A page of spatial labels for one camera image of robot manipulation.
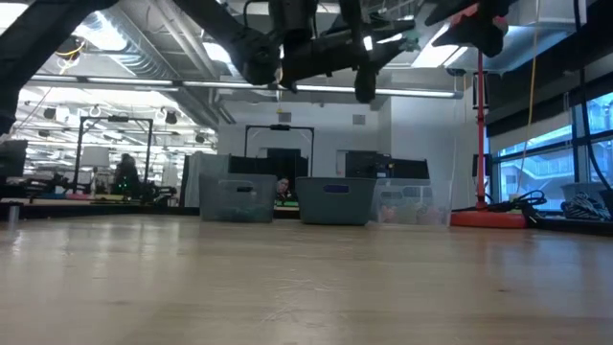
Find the clear plastic bin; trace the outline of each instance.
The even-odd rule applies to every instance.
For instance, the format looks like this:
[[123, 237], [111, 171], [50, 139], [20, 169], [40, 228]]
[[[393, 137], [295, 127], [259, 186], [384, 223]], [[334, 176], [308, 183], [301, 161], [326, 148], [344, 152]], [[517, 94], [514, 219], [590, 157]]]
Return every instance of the clear plastic bin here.
[[275, 212], [275, 175], [229, 173], [200, 175], [200, 218], [208, 221], [271, 222]]
[[376, 181], [371, 219], [379, 223], [448, 225], [451, 183], [382, 178]]
[[375, 180], [299, 177], [296, 194], [306, 224], [364, 225], [369, 221]]

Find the window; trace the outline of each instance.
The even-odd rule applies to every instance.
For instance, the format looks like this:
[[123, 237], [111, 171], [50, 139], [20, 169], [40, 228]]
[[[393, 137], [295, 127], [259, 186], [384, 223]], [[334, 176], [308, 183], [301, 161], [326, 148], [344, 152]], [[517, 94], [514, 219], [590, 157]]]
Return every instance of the window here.
[[563, 149], [526, 157], [524, 170], [521, 170], [521, 157], [500, 163], [500, 196], [509, 200], [511, 195], [521, 195], [540, 190], [548, 202], [537, 208], [540, 210], [559, 210], [564, 201], [561, 187], [573, 183], [575, 179], [573, 151]]
[[587, 103], [587, 113], [590, 121], [590, 132], [601, 133], [613, 129], [613, 92], [598, 97]]
[[581, 106], [572, 110], [572, 125], [564, 126], [528, 141], [528, 155], [522, 171], [524, 144], [498, 151], [494, 167], [498, 172], [492, 186], [496, 201], [509, 200], [516, 193], [540, 190], [548, 202], [540, 210], [561, 211], [565, 200], [561, 187], [572, 183], [591, 182], [589, 188], [601, 189], [600, 178], [589, 162], [586, 143], [592, 143], [596, 161], [604, 178], [613, 184], [613, 92], [588, 102], [590, 135], [578, 132], [573, 139], [573, 126], [585, 127]]
[[[543, 148], [551, 144], [557, 144], [564, 141], [569, 141], [573, 139], [573, 128], [572, 126], [564, 126], [560, 129], [556, 129], [549, 133], [537, 136], [528, 141], [527, 150]], [[524, 143], [519, 143], [513, 145], [509, 148], [503, 149], [498, 152], [499, 156], [506, 156], [508, 154], [514, 154], [518, 152], [524, 151]]]
[[[596, 162], [607, 182], [613, 183], [613, 140], [601, 141], [592, 144]], [[592, 182], [600, 182], [601, 179], [596, 174], [594, 166], [590, 164], [590, 179]]]

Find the computer monitor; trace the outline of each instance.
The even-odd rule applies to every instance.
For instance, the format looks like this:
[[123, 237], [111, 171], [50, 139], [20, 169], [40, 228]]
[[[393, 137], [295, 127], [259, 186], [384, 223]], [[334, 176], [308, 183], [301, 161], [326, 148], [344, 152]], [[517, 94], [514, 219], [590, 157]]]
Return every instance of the computer monitor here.
[[23, 176], [27, 148], [27, 140], [10, 140], [0, 144], [0, 177]]

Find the red base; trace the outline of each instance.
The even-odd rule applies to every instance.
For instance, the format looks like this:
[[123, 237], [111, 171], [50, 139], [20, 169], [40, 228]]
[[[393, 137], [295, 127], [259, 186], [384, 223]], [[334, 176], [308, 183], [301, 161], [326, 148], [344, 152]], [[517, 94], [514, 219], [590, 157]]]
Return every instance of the red base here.
[[451, 225], [503, 229], [525, 229], [528, 227], [524, 215], [477, 211], [451, 214]]

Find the red pole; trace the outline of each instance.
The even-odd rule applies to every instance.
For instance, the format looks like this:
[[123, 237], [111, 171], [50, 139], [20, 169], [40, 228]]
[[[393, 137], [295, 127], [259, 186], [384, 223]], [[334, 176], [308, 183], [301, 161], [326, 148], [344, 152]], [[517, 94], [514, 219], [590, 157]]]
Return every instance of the red pole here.
[[485, 165], [484, 165], [484, 128], [486, 126], [485, 115], [485, 101], [484, 101], [484, 75], [483, 75], [483, 53], [479, 52], [479, 112], [477, 114], [477, 123], [479, 125], [479, 170], [477, 172], [477, 178], [479, 184], [477, 187], [477, 209], [485, 209], [488, 204], [486, 203], [486, 186], [485, 186]]

